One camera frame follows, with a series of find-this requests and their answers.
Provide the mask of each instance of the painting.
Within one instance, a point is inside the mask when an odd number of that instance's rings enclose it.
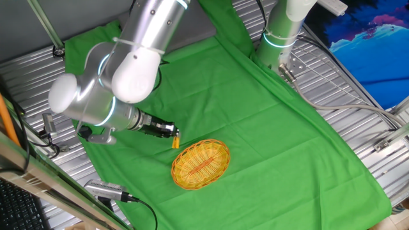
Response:
[[[336,17],[319,5],[305,23],[384,108],[409,96],[409,1],[344,0]]]

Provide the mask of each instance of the woven basket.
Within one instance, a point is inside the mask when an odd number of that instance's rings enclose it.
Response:
[[[208,139],[186,148],[172,164],[173,181],[181,188],[195,190],[216,181],[230,162],[229,148]]]

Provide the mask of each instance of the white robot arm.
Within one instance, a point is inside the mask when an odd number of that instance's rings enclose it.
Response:
[[[88,53],[84,73],[65,73],[49,93],[53,112],[105,127],[88,141],[114,144],[112,131],[138,130],[178,137],[167,122],[134,108],[152,91],[160,60],[190,0],[140,0],[116,43],[99,43]]]

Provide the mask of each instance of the green backdrop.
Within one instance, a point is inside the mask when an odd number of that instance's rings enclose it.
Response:
[[[150,204],[159,229],[367,229],[390,215],[349,146],[259,63],[231,1],[200,2],[217,35],[166,55],[162,85],[135,105],[174,121],[181,148],[131,131],[114,133],[112,146],[81,139],[101,178]],[[113,22],[67,41],[66,71],[81,74],[92,46],[119,34]],[[184,190],[172,180],[172,161],[203,139],[226,143],[230,165],[215,183]],[[145,206],[118,205],[137,229],[154,228]]]

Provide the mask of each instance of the metal rack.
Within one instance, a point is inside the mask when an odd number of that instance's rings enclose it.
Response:
[[[269,12],[276,1],[264,0],[265,11]],[[251,39],[257,42],[263,30],[263,18],[254,0],[233,0],[233,6],[243,20]],[[0,64],[10,93],[26,110],[25,120],[35,130],[42,129],[42,113],[51,112],[47,95],[54,80],[65,70],[64,60],[53,57],[53,47]],[[295,77],[306,97],[321,105],[344,105],[351,103],[378,106],[373,98],[351,76],[341,73],[337,66],[319,48],[310,43],[297,41],[294,49],[293,69]],[[394,110],[406,122],[409,121],[409,100]],[[385,193],[395,205],[409,196],[409,150],[402,135],[391,139],[391,125],[384,117],[362,109],[342,111],[318,111],[339,133],[363,164],[378,180]],[[58,137],[55,144],[67,144],[70,151],[61,153],[53,161],[80,185],[90,179],[99,179],[92,162],[75,134],[70,118],[52,114]],[[387,140],[387,148],[377,151],[375,146]],[[64,229],[80,221],[79,218],[54,205],[42,201],[43,211],[52,229]],[[115,214],[130,225],[116,203],[112,203]]]

